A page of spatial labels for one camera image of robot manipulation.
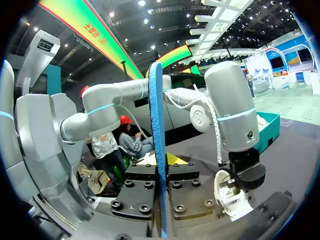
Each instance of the gray hoodie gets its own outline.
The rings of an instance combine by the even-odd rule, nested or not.
[[[140,137],[133,139],[128,134],[121,133],[119,136],[119,145],[126,149],[131,156],[136,157],[143,145],[140,139]]]

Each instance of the ceiling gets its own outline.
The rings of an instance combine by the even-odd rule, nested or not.
[[[156,46],[156,50],[158,46],[162,46],[164,49],[162,51],[169,52],[184,44],[185,40],[199,38],[199,35],[191,35],[190,30],[203,29],[207,23],[197,23],[195,15],[211,16],[216,9],[214,6],[204,6],[200,0],[161,0],[160,2],[145,0],[144,6],[139,5],[139,0],[89,1],[135,63],[140,62],[141,58],[149,62],[158,59],[158,54],[146,52],[152,45]],[[298,29],[296,21],[290,14],[294,10],[289,7],[289,4],[289,1],[255,0],[211,49],[258,49]],[[35,27],[58,37],[61,41],[61,48],[51,64],[61,67],[61,77],[64,79],[63,90],[98,68],[111,64],[93,47],[88,49],[81,45],[77,41],[79,37],[71,29],[39,6],[21,19],[21,24],[9,46],[11,54],[23,56],[26,53],[36,33]],[[138,58],[134,53],[143,53],[143,56]],[[75,83],[66,81],[67,79],[72,79]]]

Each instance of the exhibition booth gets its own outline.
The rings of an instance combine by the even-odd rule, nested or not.
[[[312,86],[320,94],[319,73],[306,37],[300,31],[274,40],[267,48],[243,60],[253,78],[253,90],[290,89]]]

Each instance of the gray floor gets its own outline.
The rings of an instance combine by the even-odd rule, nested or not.
[[[260,155],[266,177],[262,186],[250,192],[253,207],[273,193],[284,191],[291,192],[293,200],[301,203],[315,171],[320,153],[320,127],[283,118],[281,122],[280,136]],[[202,182],[212,178],[218,170],[214,132],[167,146],[166,151],[196,162]],[[228,152],[223,150],[222,157],[227,160]]]

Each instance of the bolt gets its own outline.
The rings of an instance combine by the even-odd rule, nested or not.
[[[261,208],[260,208],[260,211],[261,211],[262,213],[266,212],[267,210],[268,210],[268,205],[266,205],[266,204],[263,204],[263,205],[261,206]]]
[[[154,188],[154,185],[153,185],[152,182],[147,181],[147,182],[144,184],[144,187],[145,187],[146,189],[153,189],[153,188]]]
[[[208,199],[208,200],[204,201],[204,205],[206,207],[212,208],[214,206],[214,201],[212,199]]]
[[[120,234],[116,236],[115,240],[131,240],[131,237],[127,234]]]
[[[185,206],[183,206],[182,204],[179,204],[177,206],[174,207],[174,211],[177,213],[177,214],[184,214],[186,212],[186,208]]]
[[[124,185],[125,185],[127,188],[132,188],[135,184],[134,184],[134,181],[128,179],[128,180],[125,180]]]
[[[199,179],[195,179],[192,181],[192,186],[199,187],[201,185],[201,182]]]
[[[116,210],[120,210],[122,208],[122,204],[118,200],[112,200],[110,205],[113,209],[116,209]]]
[[[271,221],[275,221],[278,218],[278,214],[276,212],[273,212],[269,215],[269,219]]]
[[[151,212],[151,208],[148,205],[143,204],[143,205],[139,206],[139,211],[142,214],[147,215],[147,214],[149,214]]]
[[[180,189],[181,187],[182,187],[181,182],[175,181],[175,182],[173,183],[173,188],[174,188],[174,189]]]

